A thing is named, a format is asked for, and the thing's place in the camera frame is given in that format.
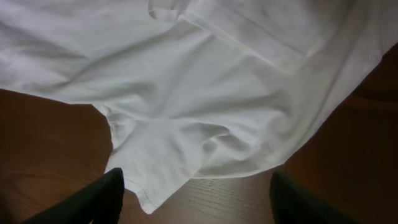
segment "brown wooden floor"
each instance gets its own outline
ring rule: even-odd
[[[19,223],[99,177],[111,152],[92,106],[0,90],[0,223]],[[398,223],[398,46],[284,170],[360,223]],[[126,192],[120,223],[273,223],[273,170],[191,180],[154,214]]]

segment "dark wooden surface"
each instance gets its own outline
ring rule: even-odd
[[[99,177],[111,153],[92,107],[0,90],[0,223],[19,223]],[[398,47],[283,170],[360,223],[398,223]],[[191,180],[154,214],[126,192],[120,223],[273,223],[273,170]]]

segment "fabric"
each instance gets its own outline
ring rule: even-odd
[[[283,164],[398,41],[393,0],[0,5],[0,88],[93,104],[147,213]]]

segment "folded fabric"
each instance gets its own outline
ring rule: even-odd
[[[0,5],[0,88],[93,104],[147,213],[283,164],[398,41],[393,0]]]

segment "white t-shirt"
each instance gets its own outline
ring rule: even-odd
[[[283,164],[398,41],[393,0],[0,0],[0,88],[90,103],[152,213]]]

